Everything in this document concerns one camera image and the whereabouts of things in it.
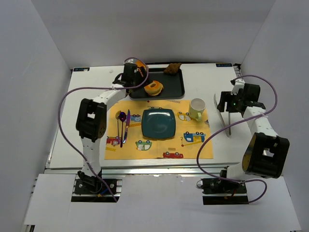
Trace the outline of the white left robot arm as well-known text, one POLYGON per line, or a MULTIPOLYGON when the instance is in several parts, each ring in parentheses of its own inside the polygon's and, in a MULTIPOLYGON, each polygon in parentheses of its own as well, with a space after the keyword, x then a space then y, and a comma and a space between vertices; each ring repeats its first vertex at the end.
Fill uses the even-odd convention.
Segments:
POLYGON ((82 99, 76 121, 76 129, 83 145, 84 163, 78 172, 80 180, 95 188, 101 177, 99 162, 100 140, 107 128, 107 111, 130 91, 148 83, 148 67, 137 59, 124 64, 124 70, 113 81, 110 88, 92 99, 82 99))

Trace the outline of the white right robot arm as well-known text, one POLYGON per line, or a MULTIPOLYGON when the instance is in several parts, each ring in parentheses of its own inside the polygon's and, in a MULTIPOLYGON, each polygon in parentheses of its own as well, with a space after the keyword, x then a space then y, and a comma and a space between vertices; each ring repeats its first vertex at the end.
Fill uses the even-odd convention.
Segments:
POLYGON ((290 142, 280 137, 266 117, 266 108, 259 102, 260 86, 232 81, 233 89, 223 91, 215 103, 217 111, 241 113, 252 138, 239 164, 228 166, 225 178, 248 180, 254 176, 279 178, 284 168, 290 142))

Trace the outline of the dark brown bread piece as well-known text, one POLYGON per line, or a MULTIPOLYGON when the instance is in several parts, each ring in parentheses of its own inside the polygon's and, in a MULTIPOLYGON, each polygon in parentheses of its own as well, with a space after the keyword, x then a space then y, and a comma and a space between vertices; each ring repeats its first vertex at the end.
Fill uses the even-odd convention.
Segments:
POLYGON ((164 74, 175 75, 181 67, 181 63, 170 63, 164 70, 164 74))

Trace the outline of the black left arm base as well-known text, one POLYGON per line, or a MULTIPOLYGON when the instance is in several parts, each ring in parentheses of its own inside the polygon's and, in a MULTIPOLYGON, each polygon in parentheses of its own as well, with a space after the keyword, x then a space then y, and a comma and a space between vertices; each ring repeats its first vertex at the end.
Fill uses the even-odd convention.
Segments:
POLYGON ((78 171, 71 202, 73 203, 116 203, 120 197, 120 180, 103 179, 106 185, 95 176, 87 176, 78 171))

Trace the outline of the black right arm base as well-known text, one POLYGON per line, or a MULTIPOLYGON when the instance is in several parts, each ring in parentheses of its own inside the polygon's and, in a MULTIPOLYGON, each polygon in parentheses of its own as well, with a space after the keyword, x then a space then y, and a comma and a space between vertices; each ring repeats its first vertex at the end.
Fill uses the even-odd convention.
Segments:
POLYGON ((249 204, 245 184, 217 178, 203 178, 197 181, 196 186, 202 190, 204 205, 249 204))

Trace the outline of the orange bread roll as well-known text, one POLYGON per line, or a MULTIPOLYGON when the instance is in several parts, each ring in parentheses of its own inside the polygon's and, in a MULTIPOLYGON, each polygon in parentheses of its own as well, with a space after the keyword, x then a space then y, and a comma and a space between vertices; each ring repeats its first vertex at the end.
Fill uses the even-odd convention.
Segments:
POLYGON ((141 62, 140 60, 136 60, 136 65, 137 65, 137 67, 138 67, 138 69, 140 70, 140 72, 147 72, 147 66, 143 63, 143 62, 141 62))

